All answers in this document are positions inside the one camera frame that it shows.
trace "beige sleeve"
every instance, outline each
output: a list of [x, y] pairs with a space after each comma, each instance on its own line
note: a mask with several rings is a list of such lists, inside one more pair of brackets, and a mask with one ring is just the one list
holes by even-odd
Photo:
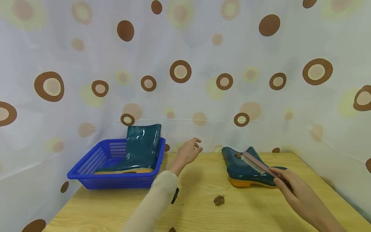
[[131, 218], [124, 232], [150, 232], [155, 230], [157, 219], [169, 208], [177, 189], [178, 177], [170, 172], [161, 172]]

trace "polka dot curtain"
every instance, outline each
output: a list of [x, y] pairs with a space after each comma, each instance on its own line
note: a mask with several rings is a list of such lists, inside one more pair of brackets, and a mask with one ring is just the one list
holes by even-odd
[[205, 152], [294, 152], [370, 219], [370, 10], [0, 1], [0, 205], [22, 206], [0, 208], [1, 231], [40, 232], [80, 187], [66, 174], [92, 146], [155, 123], [166, 152], [195, 136]]

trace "green rain boot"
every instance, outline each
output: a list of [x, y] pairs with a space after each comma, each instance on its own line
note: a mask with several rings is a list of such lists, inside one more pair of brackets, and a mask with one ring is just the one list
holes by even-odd
[[114, 167], [100, 168], [95, 174], [152, 172], [157, 163], [160, 132], [161, 124], [129, 126], [124, 160]]
[[[242, 153], [233, 150], [230, 147], [223, 147], [221, 150], [224, 160], [227, 163], [227, 173], [229, 175], [229, 182], [235, 187], [249, 187], [251, 184], [258, 184], [264, 187], [277, 188], [273, 182], [273, 177], [268, 173], [260, 174], [250, 165], [245, 163], [238, 156]], [[257, 158], [260, 162], [266, 165], [253, 147], [247, 150], [253, 157]], [[275, 167], [278, 169], [286, 169], [285, 167]]]

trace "blue plastic basket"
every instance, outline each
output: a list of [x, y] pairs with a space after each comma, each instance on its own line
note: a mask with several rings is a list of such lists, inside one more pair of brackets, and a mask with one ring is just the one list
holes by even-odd
[[67, 174], [87, 189], [147, 189], [160, 170], [165, 152], [165, 139], [157, 146], [156, 168], [150, 173], [94, 174], [101, 167], [113, 167], [126, 157], [126, 139], [108, 139], [95, 145]]

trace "walnut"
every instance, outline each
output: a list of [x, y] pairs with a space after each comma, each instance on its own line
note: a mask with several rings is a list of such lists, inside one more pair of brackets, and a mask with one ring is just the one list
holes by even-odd
[[224, 196], [221, 196], [221, 195], [217, 196], [217, 197], [214, 199], [214, 204], [215, 204], [216, 206], [221, 205], [221, 204], [224, 204]]

